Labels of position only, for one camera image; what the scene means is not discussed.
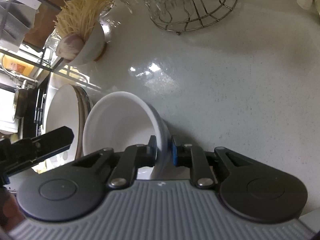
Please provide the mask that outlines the person left hand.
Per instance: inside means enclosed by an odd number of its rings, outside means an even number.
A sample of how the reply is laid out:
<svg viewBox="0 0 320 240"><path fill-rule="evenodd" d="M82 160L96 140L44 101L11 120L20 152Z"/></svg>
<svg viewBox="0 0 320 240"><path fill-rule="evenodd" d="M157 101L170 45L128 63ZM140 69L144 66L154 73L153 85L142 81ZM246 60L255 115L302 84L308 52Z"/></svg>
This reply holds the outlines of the person left hand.
<svg viewBox="0 0 320 240"><path fill-rule="evenodd" d="M1 228L8 232L24 221L25 216L17 204L15 196L6 187L1 187Z"/></svg>

